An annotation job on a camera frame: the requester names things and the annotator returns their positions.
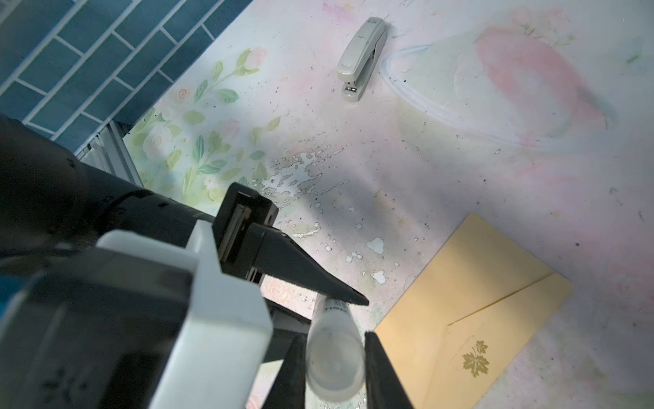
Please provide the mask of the brown kraft envelope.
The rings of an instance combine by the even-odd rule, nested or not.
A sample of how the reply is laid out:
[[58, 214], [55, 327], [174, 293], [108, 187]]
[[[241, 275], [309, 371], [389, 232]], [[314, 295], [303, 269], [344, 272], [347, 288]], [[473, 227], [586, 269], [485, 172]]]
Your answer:
[[415, 408], [472, 408], [572, 284], [469, 214], [376, 334]]

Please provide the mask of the translucent glue stick cap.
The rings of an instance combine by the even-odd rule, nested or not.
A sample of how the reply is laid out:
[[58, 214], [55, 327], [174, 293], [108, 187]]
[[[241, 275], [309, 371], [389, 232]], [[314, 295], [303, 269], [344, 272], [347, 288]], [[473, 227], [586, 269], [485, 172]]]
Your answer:
[[329, 311], [311, 325], [307, 381], [318, 398], [345, 402], [364, 384], [364, 345], [350, 315]]

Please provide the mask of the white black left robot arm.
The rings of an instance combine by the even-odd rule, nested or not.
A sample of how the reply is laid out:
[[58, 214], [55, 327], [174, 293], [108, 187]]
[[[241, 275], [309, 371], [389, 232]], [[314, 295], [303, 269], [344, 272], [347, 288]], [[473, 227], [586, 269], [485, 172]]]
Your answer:
[[368, 299], [330, 274], [274, 227], [276, 205], [255, 189], [229, 186], [211, 216], [78, 160], [20, 121], [1, 119], [1, 249], [82, 249], [113, 230], [183, 247], [197, 222], [209, 223], [221, 269], [241, 279], [269, 275], [366, 306]]

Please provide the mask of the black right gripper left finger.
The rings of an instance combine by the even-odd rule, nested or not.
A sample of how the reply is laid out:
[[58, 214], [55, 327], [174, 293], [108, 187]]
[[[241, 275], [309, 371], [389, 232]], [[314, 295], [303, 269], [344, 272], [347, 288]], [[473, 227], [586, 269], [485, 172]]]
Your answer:
[[307, 336], [296, 336], [283, 359], [262, 409], [304, 409]]

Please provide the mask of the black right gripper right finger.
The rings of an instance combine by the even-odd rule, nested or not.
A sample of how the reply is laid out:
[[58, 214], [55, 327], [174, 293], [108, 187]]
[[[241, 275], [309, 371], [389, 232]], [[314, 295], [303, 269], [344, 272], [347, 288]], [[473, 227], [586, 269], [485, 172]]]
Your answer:
[[374, 332], [364, 334], [367, 408], [412, 408], [413, 405], [381, 344]]

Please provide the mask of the white glue stick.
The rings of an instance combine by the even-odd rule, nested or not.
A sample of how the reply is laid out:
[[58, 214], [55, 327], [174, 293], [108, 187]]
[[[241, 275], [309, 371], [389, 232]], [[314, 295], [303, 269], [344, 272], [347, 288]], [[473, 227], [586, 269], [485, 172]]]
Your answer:
[[348, 303], [320, 294], [316, 297], [311, 327], [341, 330], [355, 324]]

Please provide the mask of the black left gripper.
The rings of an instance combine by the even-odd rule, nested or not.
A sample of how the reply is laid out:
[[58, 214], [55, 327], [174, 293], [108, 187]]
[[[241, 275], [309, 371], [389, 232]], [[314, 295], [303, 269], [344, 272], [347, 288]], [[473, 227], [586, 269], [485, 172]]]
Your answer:
[[[255, 189], [238, 182], [229, 186], [212, 224], [221, 271], [255, 284], [265, 274], [329, 298], [368, 306], [364, 294], [330, 274], [287, 234], [272, 228], [278, 213], [279, 208]], [[238, 270], [236, 259], [248, 228], [253, 268]]]

